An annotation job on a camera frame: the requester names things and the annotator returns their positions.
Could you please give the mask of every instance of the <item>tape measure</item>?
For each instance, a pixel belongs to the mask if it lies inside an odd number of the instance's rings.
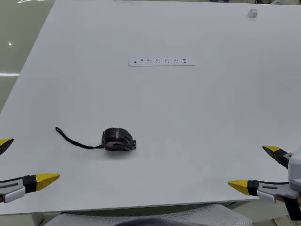
[[[104,148],[108,151],[130,151],[136,148],[136,141],[132,135],[122,128],[109,128],[103,132],[101,145],[87,146],[68,138],[64,132],[56,127],[55,130],[69,143],[85,149]]]

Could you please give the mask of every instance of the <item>power outlet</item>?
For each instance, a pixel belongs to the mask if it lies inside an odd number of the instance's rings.
[[[141,57],[128,61],[129,66],[194,66],[187,57]]]

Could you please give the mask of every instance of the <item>white tabletop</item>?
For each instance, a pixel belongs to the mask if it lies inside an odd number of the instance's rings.
[[[258,17],[250,19],[250,8]],[[0,214],[252,199],[227,181],[286,181],[261,145],[301,146],[301,8],[57,0],[0,115],[0,178],[60,173]],[[129,67],[187,56],[195,66]],[[127,129],[130,153],[85,150]]]

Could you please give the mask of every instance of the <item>floor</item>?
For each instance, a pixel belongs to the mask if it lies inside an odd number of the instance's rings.
[[[283,0],[298,4],[299,0]],[[32,46],[55,0],[1,0],[0,1],[0,112],[18,78]],[[255,0],[230,0],[230,2],[254,3]],[[275,226],[270,220],[287,214],[283,203],[252,201],[233,209],[254,222],[254,225]],[[47,215],[51,219],[55,214]],[[1,225],[33,226],[31,215],[2,216]]]

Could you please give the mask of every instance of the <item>black cable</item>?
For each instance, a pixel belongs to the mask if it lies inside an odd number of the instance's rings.
[[[56,129],[56,131],[57,131],[59,134],[62,135],[62,137],[63,137],[66,141],[68,141],[69,143],[71,143],[71,144],[73,144],[73,145],[75,145],[75,146],[82,147],[82,148],[85,148],[85,149],[103,148],[102,145],[95,146],[95,147],[83,145],[83,144],[81,144],[81,143],[79,143],[79,142],[76,142],[76,141],[71,140],[70,138],[68,138],[60,128],[56,127],[55,129]]]

